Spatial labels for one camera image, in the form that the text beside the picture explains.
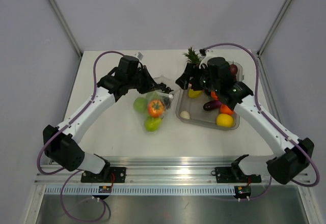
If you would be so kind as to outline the clear zip top bag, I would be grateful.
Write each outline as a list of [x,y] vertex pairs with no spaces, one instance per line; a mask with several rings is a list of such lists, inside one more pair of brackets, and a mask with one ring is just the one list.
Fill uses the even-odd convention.
[[133,109],[147,133],[154,133],[160,128],[176,93],[172,80],[165,76],[156,77],[154,81],[159,89],[138,96],[133,102]]

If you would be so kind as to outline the orange toy persimmon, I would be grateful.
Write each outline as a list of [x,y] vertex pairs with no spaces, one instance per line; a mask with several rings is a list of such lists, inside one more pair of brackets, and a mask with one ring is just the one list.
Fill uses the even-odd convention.
[[147,111],[151,117],[157,118],[164,113],[165,105],[159,99],[151,100],[147,106]]

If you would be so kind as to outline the green toy pear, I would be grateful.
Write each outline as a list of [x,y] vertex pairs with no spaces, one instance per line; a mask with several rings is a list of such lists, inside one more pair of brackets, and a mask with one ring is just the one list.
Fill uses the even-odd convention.
[[162,118],[148,117],[144,122],[144,126],[148,132],[155,132],[156,130],[159,129],[161,123],[162,123]]

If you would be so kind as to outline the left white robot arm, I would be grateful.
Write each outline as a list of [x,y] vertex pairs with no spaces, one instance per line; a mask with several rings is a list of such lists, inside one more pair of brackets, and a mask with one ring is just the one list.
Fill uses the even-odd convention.
[[119,63],[101,79],[94,78],[93,93],[84,104],[57,126],[43,130],[44,146],[41,154],[68,171],[92,172],[98,182],[110,177],[110,164],[100,156],[86,153],[79,146],[85,133],[109,107],[129,90],[146,94],[160,89],[146,66],[134,56],[122,55]]

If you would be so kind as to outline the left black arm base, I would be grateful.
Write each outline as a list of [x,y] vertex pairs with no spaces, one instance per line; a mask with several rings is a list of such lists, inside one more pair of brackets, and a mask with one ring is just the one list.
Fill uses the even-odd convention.
[[110,166],[99,174],[85,171],[81,175],[81,183],[124,183],[126,178],[125,167]]

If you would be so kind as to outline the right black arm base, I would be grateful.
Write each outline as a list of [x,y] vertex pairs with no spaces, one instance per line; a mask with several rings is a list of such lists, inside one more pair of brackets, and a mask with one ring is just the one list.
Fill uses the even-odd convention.
[[211,175],[216,178],[217,183],[261,183],[260,175],[245,175],[239,167],[239,163],[248,157],[245,154],[235,159],[230,166],[217,166],[211,171]]

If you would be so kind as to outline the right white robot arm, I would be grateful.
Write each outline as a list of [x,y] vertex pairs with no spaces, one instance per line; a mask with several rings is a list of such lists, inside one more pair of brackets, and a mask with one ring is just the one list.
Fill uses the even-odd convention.
[[206,57],[201,64],[187,63],[176,79],[181,89],[215,92],[222,104],[246,120],[266,141],[273,156],[266,162],[268,173],[280,184],[287,184],[312,165],[314,143],[287,130],[260,103],[243,82],[235,81],[223,57]]

